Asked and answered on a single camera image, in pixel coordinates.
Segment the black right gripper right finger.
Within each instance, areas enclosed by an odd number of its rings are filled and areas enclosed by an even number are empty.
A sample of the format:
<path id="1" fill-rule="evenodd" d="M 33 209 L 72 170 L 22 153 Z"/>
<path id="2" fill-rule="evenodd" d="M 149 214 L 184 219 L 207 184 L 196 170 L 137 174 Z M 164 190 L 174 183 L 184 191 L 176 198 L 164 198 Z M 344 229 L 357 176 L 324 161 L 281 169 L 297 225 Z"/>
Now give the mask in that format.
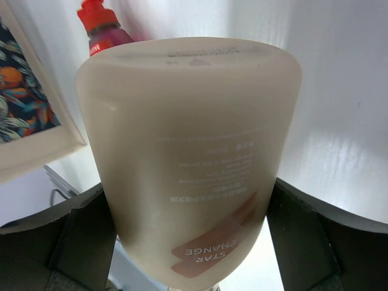
<path id="1" fill-rule="evenodd" d="M 267 221 L 285 290 L 387 290 L 387 224 L 281 179 Z"/>

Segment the red Fairy dish soap bottle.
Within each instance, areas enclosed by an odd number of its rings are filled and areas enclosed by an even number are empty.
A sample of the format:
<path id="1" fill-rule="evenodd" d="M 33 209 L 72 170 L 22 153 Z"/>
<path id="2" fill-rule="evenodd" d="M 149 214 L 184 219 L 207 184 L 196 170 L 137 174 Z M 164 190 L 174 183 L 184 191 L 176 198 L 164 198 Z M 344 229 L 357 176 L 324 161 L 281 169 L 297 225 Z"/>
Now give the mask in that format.
<path id="1" fill-rule="evenodd" d="M 147 31 L 136 24 L 132 24 L 130 33 L 124 30 L 116 13 L 104 7 L 104 1 L 81 1 L 77 15 L 89 37 L 90 56 L 118 45 L 149 39 Z"/>

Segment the beige pump lotion bottle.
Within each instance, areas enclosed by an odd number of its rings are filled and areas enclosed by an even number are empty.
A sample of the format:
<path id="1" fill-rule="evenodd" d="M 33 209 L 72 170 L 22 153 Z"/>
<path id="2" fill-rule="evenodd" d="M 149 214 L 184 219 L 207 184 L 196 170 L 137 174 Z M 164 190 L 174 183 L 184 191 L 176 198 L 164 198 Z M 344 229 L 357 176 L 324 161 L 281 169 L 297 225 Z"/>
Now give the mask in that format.
<path id="1" fill-rule="evenodd" d="M 289 52 L 186 37 L 89 57 L 76 94 L 124 250 L 173 290 L 210 290 L 263 225 L 301 87 Z"/>

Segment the cream canvas tote bag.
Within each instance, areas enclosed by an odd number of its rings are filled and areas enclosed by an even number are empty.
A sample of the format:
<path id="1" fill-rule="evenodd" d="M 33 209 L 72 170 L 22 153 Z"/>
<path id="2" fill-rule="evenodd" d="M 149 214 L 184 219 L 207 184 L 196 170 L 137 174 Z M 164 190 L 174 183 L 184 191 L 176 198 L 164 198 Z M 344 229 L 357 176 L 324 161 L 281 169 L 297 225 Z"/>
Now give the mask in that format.
<path id="1" fill-rule="evenodd" d="M 1 182 L 86 144 L 8 1 L 1 1 Z"/>

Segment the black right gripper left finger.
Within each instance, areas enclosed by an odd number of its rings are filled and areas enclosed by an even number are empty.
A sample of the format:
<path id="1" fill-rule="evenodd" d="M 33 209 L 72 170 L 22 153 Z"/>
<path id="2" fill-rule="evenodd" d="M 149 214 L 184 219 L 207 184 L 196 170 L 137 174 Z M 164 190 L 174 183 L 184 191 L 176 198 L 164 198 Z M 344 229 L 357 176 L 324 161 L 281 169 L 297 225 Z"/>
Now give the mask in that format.
<path id="1" fill-rule="evenodd" d="M 1 227 L 1 290 L 105 290 L 115 241 L 98 184 Z"/>

